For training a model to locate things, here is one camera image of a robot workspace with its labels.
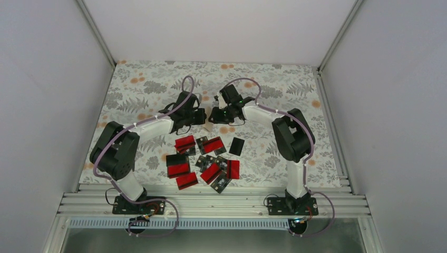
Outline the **beige leather card holder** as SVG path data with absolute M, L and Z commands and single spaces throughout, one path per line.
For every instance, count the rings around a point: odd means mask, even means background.
M 206 107 L 205 108 L 206 119 L 205 119 L 205 123 L 202 125 L 202 128 L 204 130 L 206 130 L 207 132 L 213 131 L 213 123 L 209 121 L 211 113 L 212 113 L 212 107 L 210 107 L 210 106 Z

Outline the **black logo card bottom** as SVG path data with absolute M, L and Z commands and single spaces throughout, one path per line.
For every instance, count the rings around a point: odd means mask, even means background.
M 216 179 L 211 183 L 210 186 L 218 194 L 221 194 L 230 182 L 231 179 L 227 178 L 226 174 L 221 174 L 216 177 Z

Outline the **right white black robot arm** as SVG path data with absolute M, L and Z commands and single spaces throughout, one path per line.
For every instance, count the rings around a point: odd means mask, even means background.
M 215 100 L 218 106 L 211 111 L 211 123 L 233 123 L 240 119 L 272 129 L 277 149 L 287 161 L 286 209 L 293 215 L 301 213 L 311 198 L 306 166 L 315 149 L 315 138 L 302 112 L 299 109 L 274 110 L 260 104 L 256 98 L 243 98 L 232 84 L 222 88 Z

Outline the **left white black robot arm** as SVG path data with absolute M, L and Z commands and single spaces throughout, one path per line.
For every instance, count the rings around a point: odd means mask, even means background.
M 200 99 L 183 91 L 176 102 L 149 119 L 128 126 L 109 122 L 90 154 L 94 175 L 111 181 L 126 200 L 126 207 L 133 213 L 141 213 L 147 206 L 147 192 L 134 175 L 139 144 L 186 126 L 204 124 L 206 116 Z

